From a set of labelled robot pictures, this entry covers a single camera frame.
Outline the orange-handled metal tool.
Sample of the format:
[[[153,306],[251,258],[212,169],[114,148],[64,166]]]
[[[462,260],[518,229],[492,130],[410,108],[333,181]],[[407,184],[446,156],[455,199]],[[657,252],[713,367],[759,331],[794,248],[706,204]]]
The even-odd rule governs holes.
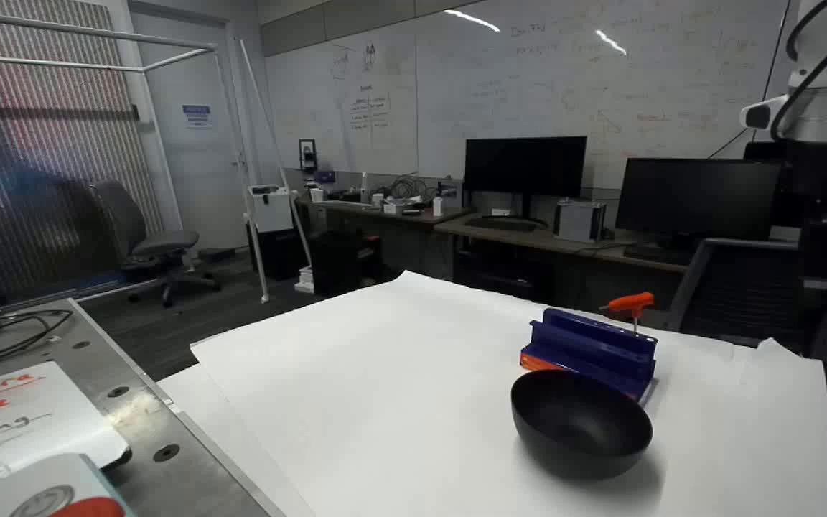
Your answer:
[[[627,293],[604,305],[604,314],[613,319],[627,315],[631,324],[641,324],[641,315],[656,305],[653,291]]]

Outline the black bowl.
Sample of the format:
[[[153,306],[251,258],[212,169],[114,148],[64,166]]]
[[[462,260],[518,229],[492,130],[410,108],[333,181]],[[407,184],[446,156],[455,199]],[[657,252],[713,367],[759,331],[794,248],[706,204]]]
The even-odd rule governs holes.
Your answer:
[[[634,467],[656,430],[627,394],[570,371],[524,372],[512,418],[535,462],[570,479],[613,479]]]

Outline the cluttered office desk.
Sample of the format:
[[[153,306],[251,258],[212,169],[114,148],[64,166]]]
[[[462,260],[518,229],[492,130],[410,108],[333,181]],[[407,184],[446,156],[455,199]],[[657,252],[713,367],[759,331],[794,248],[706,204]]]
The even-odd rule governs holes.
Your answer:
[[[351,200],[310,204],[320,229],[359,229],[389,272],[416,269],[547,301],[598,301],[627,291],[672,296],[686,266],[627,256],[624,242],[562,242],[547,226],[479,226],[479,213],[389,216]]]

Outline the white paper sheet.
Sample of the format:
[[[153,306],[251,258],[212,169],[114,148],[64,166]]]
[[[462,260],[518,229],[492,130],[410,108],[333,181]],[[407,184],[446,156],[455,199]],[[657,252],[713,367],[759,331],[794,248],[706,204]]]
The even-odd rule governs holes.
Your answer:
[[[512,418],[538,315],[405,272],[211,335],[160,387],[284,517],[827,517],[821,362],[663,331],[644,460],[572,482]]]

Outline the left black monitor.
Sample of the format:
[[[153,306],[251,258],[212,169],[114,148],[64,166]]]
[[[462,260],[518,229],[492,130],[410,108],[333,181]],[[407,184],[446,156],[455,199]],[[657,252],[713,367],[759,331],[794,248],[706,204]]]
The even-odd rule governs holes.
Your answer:
[[[584,190],[585,137],[475,137],[465,144],[465,190],[508,192],[531,206],[538,196],[577,199]]]

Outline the black monitor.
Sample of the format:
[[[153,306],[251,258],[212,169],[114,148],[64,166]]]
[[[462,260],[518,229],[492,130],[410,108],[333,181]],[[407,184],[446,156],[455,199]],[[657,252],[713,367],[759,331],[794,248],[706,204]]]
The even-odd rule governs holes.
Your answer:
[[[627,256],[686,263],[705,239],[766,239],[781,169],[729,159],[628,159],[618,229]]]
[[[475,137],[465,144],[465,190],[508,192],[531,206],[538,196],[577,199],[584,190],[585,137]]]

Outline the white box on desk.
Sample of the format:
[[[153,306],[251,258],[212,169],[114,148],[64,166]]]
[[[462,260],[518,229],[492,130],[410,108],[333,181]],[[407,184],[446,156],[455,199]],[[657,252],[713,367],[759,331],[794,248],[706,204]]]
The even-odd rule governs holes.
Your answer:
[[[606,206],[598,200],[562,199],[558,204],[558,235],[567,242],[598,242],[604,235]]]

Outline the blue tool holder block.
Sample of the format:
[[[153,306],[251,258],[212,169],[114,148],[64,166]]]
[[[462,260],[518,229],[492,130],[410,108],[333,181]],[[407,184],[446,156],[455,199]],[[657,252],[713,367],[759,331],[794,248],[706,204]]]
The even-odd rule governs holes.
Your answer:
[[[656,347],[656,335],[547,306],[531,321],[519,365],[527,371],[584,372],[631,400],[644,400],[656,380]]]

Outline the right black monitor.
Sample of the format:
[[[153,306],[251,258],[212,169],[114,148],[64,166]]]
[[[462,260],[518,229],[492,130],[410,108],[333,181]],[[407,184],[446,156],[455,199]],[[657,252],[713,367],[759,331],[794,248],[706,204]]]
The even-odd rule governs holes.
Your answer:
[[[628,159],[618,229],[627,256],[686,263],[705,239],[766,239],[781,169],[729,159]]]

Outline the grey office chair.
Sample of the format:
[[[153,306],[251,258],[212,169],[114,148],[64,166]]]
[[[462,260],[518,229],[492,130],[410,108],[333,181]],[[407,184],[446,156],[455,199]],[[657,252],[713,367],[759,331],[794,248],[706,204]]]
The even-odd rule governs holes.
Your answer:
[[[173,306],[185,285],[219,291],[221,281],[191,260],[198,235],[191,229],[148,229],[148,217],[120,181],[92,181],[90,196],[110,223],[120,269],[126,278],[156,272],[160,278],[160,305]]]

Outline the dark mesh chair back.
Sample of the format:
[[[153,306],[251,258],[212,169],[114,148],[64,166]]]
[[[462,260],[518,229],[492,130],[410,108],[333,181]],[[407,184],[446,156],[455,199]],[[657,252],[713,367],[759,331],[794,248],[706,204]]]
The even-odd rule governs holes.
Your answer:
[[[666,327],[808,357],[827,315],[827,272],[785,242],[705,239],[669,305]]]

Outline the white paper with writing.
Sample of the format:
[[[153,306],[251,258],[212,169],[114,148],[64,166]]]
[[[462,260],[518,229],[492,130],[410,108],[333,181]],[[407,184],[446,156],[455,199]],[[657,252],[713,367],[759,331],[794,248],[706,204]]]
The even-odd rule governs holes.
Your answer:
[[[0,372],[0,479],[60,453],[107,467],[126,451],[129,441],[57,362]]]

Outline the white and red booklet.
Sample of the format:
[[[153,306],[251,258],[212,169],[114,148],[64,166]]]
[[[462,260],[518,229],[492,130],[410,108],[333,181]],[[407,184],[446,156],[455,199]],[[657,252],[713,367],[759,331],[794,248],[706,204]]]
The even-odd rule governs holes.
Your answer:
[[[0,517],[137,517],[90,457],[40,460],[0,479]]]

